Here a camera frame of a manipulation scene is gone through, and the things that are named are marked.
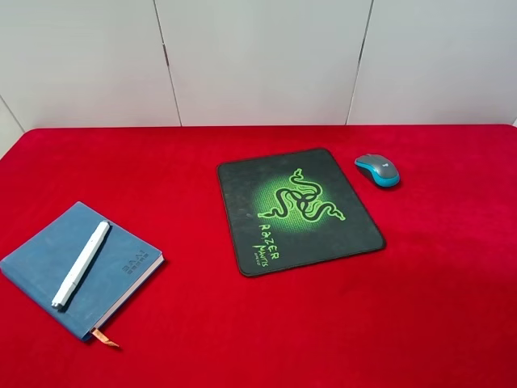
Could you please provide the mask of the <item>grey blue computer mouse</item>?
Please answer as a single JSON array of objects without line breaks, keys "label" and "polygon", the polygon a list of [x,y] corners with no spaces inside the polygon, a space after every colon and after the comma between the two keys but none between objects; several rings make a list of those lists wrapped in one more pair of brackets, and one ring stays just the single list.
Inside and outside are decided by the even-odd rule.
[{"label": "grey blue computer mouse", "polygon": [[377,187],[393,188],[400,183],[400,174],[394,164],[380,154],[365,154],[355,160],[356,168]]}]

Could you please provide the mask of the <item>white pen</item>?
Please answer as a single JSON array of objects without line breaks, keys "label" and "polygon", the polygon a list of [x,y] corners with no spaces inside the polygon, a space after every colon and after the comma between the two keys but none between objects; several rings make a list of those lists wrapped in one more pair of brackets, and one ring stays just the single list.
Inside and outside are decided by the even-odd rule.
[{"label": "white pen", "polygon": [[78,287],[110,228],[111,225],[108,221],[101,221],[98,224],[52,299],[51,307],[54,310],[61,310],[66,305]]}]

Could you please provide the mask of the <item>blue hardcover notebook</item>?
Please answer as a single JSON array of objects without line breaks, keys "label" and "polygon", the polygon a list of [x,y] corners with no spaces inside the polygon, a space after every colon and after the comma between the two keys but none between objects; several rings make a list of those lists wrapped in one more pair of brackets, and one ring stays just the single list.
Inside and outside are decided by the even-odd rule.
[{"label": "blue hardcover notebook", "polygon": [[[110,230],[66,305],[54,310],[52,299],[101,221]],[[101,326],[163,261],[156,247],[77,202],[2,259],[1,271],[72,335],[107,342]]]}]

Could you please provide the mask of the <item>black green Razer mousepad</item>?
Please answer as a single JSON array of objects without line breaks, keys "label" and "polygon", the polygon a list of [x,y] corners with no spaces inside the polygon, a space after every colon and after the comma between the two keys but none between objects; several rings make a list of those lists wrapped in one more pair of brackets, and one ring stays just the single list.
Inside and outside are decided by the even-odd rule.
[{"label": "black green Razer mousepad", "polygon": [[261,276],[385,248],[377,224],[329,150],[217,168],[240,273]]}]

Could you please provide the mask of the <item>red velvet tablecloth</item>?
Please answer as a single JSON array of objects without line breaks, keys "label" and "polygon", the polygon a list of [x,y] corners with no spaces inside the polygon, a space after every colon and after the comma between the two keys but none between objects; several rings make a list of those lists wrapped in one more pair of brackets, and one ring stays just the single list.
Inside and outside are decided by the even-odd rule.
[{"label": "red velvet tablecloth", "polygon": [[[247,278],[223,162],[328,149],[383,251]],[[355,166],[380,154],[400,183]],[[513,387],[511,125],[33,129],[1,160],[1,253],[82,201],[165,264],[83,343],[1,281],[4,387]]]}]

